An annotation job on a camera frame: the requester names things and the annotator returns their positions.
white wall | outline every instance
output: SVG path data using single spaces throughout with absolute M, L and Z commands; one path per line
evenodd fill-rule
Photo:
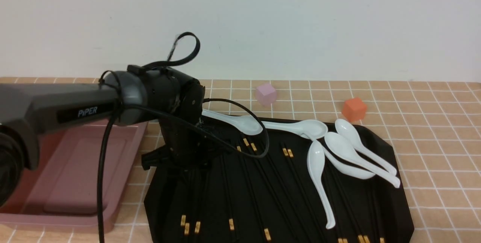
M 0 76 L 123 70 L 185 31 L 200 79 L 481 82 L 481 0 L 0 0 Z

piper logo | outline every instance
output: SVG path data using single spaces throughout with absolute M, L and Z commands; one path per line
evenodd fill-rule
M 97 106 L 93 106 L 91 108 L 88 108 L 88 109 L 80 109 L 79 110 L 79 114 L 77 115 L 77 118 L 82 118 L 82 117 L 85 117 L 85 116 L 89 116 L 89 115 L 94 115 L 97 113 Z

white spoon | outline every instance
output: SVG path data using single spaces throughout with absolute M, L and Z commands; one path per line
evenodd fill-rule
M 254 117 L 249 115 L 235 117 L 209 111 L 207 109 L 202 111 L 202 115 L 228 123 L 246 135 L 258 135 L 262 132 L 261 125 L 254 119 Z M 309 137 L 304 133 L 308 133 L 315 139 L 318 139 L 324 137 L 328 132 L 328 127 L 318 120 L 304 120 L 298 121 L 297 123 L 273 123 L 271 121 L 263 121 L 262 123 L 267 129 L 287 131 L 307 139 L 309 139 Z
M 337 133 L 349 140 L 354 149 L 375 161 L 390 174 L 394 176 L 397 174 L 397 169 L 394 168 L 394 166 L 389 164 L 388 161 L 385 161 L 382 157 L 373 153 L 371 150 L 367 149 L 366 146 L 362 144 L 359 133 L 357 133 L 357 130 L 348 121 L 339 118 L 336 120 L 335 126 Z
M 307 152 L 307 170 L 311 176 L 311 180 L 318 191 L 319 197 L 321 198 L 322 205 L 324 207 L 324 212 L 326 212 L 327 224 L 326 229 L 331 229 L 336 225 L 336 220 L 334 218 L 334 213 L 329 203 L 329 199 L 326 195 L 326 191 L 322 186 L 322 173 L 324 171 L 324 165 L 326 164 L 326 159 L 322 149 L 322 145 L 316 139 L 311 138 L 312 144 Z
M 349 140 L 347 140 L 345 137 L 335 132 L 328 132 L 324 137 L 324 140 L 326 140 L 326 144 L 328 145 L 329 149 L 331 149 L 331 151 L 340 158 L 361 166 L 368 171 L 372 171 L 391 183 L 395 188 L 399 188 L 401 185 L 401 180 L 399 180 L 399 178 L 359 156 L 354 150 L 354 147 L 352 147 L 350 144 Z

orange cube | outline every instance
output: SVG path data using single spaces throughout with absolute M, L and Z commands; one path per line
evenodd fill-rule
M 368 107 L 366 104 L 359 97 L 356 97 L 344 102 L 342 114 L 346 117 L 347 121 L 352 122 L 362 120 L 367 110 Z

black strap loop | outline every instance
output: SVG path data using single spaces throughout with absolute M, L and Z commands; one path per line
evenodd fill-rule
M 193 36 L 195 38 L 195 48 L 194 51 L 187 57 L 176 60 L 176 61 L 170 61 L 172 58 L 172 55 L 174 54 L 175 47 L 177 46 L 177 42 L 184 38 L 185 36 Z M 193 60 L 197 54 L 199 54 L 199 51 L 201 49 L 201 41 L 195 36 L 192 32 L 184 32 L 183 34 L 179 35 L 177 39 L 174 41 L 174 44 L 172 45 L 172 49 L 170 49 L 169 56 L 167 58 L 167 61 L 155 61 L 151 62 L 147 65 L 144 65 L 143 67 L 148 69 L 148 70 L 157 70 L 158 68 L 163 68 L 163 67 L 170 67 L 170 66 L 180 66 L 183 64 L 188 63 L 189 61 Z

